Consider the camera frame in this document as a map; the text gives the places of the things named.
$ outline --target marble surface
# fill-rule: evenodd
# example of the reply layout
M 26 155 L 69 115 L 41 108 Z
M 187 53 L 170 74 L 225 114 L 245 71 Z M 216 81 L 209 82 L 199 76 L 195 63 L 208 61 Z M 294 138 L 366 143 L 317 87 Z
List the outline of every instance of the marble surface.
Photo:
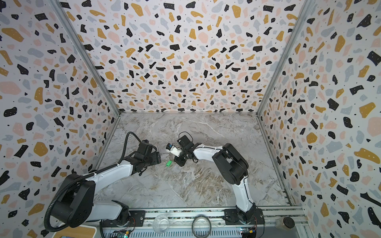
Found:
M 132 208 L 235 206 L 232 186 L 210 161 L 175 162 L 165 151 L 176 144 L 178 134 L 189 132 L 194 143 L 222 146 L 231 143 L 249 163 L 250 193 L 258 206 L 287 205 L 255 115 L 240 114 L 122 114 L 100 168 L 115 163 L 122 154 L 127 132 L 155 145 L 162 163 L 150 166 L 139 176 L 126 177 L 95 195 L 95 200 L 119 200 Z M 136 150 L 138 141 L 130 136 L 126 155 Z

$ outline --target patterned wall panel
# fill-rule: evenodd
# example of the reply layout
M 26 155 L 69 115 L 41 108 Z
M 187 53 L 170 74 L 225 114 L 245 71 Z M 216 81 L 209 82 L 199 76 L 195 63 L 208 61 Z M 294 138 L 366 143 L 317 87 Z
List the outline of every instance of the patterned wall panel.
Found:
M 256 111 L 304 1 L 63 0 L 122 111 Z
M 316 1 L 260 115 L 316 237 L 381 237 L 381 1 Z
M 0 21 L 0 236 L 43 237 L 61 182 L 95 165 L 116 116 L 46 1 L 0 1 Z

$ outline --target black ring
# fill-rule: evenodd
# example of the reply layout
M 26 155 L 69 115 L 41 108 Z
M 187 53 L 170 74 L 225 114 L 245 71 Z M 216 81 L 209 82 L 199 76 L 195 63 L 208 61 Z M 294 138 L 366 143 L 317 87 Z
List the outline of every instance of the black ring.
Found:
M 194 226 L 194 222 L 195 222 L 198 218 L 200 218 L 200 217 L 204 218 L 204 219 L 207 220 L 208 223 L 209 223 L 209 232 L 208 232 L 205 236 L 198 236 L 198 235 L 196 235 L 196 233 L 194 232 L 194 228 L 193 228 L 193 226 Z M 193 233 L 193 235 L 194 235 L 196 238 L 206 238 L 206 237 L 208 237 L 208 236 L 210 235 L 210 232 L 211 232 L 211 231 L 212 231 L 212 224 L 210 223 L 209 218 L 207 218 L 206 216 L 198 216 L 198 217 L 196 217 L 196 218 L 193 220 L 193 222 L 192 222 L 192 233 Z

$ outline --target small bottle with black cap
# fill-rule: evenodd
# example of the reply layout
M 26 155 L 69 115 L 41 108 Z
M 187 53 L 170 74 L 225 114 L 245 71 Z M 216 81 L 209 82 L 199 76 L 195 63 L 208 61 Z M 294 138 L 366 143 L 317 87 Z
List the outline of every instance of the small bottle with black cap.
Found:
M 295 226 L 295 222 L 291 217 L 280 217 L 275 223 L 275 227 L 279 230 L 289 231 Z

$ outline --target black lid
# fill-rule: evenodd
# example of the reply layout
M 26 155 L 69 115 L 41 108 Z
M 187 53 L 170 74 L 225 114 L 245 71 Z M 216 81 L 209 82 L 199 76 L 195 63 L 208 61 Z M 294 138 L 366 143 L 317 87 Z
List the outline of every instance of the black lid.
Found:
M 286 227 L 288 227 L 290 229 L 295 226 L 295 222 L 291 217 L 285 217 L 283 219 L 283 223 L 285 224 Z

